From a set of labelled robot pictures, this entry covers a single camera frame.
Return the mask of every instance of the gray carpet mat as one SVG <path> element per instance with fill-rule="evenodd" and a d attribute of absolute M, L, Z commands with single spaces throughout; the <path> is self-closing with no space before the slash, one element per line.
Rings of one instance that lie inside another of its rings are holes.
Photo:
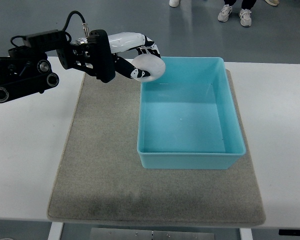
<path fill-rule="evenodd" d="M 85 75 L 47 209 L 55 222 L 252 227 L 266 216 L 247 148 L 227 170 L 145 169 L 137 153 L 140 83 Z"/>

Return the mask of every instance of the black pants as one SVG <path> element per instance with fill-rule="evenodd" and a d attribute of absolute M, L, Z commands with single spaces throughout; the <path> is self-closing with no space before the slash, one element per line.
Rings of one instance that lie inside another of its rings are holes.
<path fill-rule="evenodd" d="M 224 0 L 224 4 L 225 5 L 229 4 L 230 6 L 232 6 L 233 4 L 235 4 L 236 1 L 237 0 Z M 255 5 L 256 1 L 257 0 L 243 0 L 241 4 L 241 8 L 251 10 Z"/>

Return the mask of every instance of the robotic hand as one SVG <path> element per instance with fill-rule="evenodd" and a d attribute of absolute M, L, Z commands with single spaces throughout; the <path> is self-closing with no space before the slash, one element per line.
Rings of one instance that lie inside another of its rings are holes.
<path fill-rule="evenodd" d="M 81 17 L 85 37 L 71 42 L 66 29 L 74 14 Z M 24 45 L 15 45 L 13 40 L 16 38 L 22 38 Z M 89 32 L 78 11 L 69 14 L 62 30 L 18 35 L 10 42 L 14 48 L 8 51 L 9 57 L 0 57 L 0 103 L 34 93 L 42 94 L 59 84 L 59 77 L 52 72 L 46 54 L 52 50 L 56 50 L 64 69 L 83 71 L 104 83 L 110 82 L 116 72 L 130 79 L 149 82 L 159 78 L 166 69 L 151 39 L 133 32 L 109 36 L 101 29 Z M 131 49 L 136 49 L 139 54 L 132 63 L 118 56 L 118 53 Z"/>

